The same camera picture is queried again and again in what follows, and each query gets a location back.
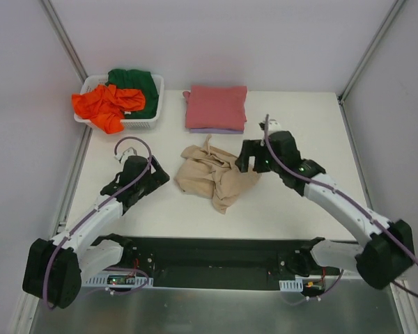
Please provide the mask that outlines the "beige t shirt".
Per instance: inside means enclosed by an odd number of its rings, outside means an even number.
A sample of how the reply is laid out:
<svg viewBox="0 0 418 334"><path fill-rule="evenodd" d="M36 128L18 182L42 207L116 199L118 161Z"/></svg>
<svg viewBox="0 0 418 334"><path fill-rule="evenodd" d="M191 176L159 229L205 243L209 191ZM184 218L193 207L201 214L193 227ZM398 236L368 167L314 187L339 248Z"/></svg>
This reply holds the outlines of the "beige t shirt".
<svg viewBox="0 0 418 334"><path fill-rule="evenodd" d="M211 138L209 134L202 146L191 145L182 151L184 162L174 181L186 194L211 199L213 207L225 214L261 176L250 165L245 173L240 172L235 164L237 157L211 145Z"/></svg>

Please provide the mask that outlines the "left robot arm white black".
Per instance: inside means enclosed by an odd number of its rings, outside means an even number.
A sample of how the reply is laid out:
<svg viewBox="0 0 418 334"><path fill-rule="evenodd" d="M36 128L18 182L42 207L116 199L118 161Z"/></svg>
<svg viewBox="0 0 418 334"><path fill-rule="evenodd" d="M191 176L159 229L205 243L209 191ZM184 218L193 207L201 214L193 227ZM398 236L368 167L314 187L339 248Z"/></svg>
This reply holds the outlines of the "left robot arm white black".
<svg viewBox="0 0 418 334"><path fill-rule="evenodd" d="M123 169L100 191L92 207L76 225L55 237L36 239L29 248L22 289L47 302L48 306L68 307L81 286L107 267L129 269L134 255L119 236L93 242L101 231L142 198L170 180L155 157L130 155Z"/></svg>

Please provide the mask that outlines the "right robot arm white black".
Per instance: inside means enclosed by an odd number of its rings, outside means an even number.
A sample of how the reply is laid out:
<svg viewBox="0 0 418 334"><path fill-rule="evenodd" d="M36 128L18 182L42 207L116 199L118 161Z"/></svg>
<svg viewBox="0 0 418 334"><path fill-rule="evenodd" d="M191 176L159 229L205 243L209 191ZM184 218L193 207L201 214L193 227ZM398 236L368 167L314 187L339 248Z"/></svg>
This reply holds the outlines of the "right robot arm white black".
<svg viewBox="0 0 418 334"><path fill-rule="evenodd" d="M312 239L288 261L295 274L307 277L323 267L334 267L354 271L371 287L383 289L414 264L411 227L354 201L322 166L301 157L290 132L277 131L262 140L243 141L235 164L242 173L252 169L278 174L288 188L323 208L354 236L354 244Z"/></svg>

